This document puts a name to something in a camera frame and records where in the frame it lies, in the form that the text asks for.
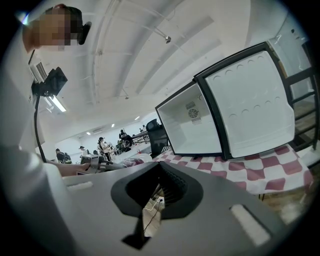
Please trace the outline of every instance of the checkered tablecloth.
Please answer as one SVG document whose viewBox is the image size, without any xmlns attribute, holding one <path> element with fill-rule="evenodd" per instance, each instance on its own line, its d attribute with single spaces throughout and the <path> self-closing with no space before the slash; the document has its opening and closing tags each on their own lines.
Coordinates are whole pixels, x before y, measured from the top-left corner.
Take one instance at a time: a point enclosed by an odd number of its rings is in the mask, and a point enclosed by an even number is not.
<svg viewBox="0 0 320 256">
<path fill-rule="evenodd" d="M 179 156 L 169 150 L 153 161 L 165 161 L 197 169 L 235 182 L 251 194 L 289 191 L 313 181 L 308 167 L 288 144 L 256 155 L 230 159 Z"/>
</svg>

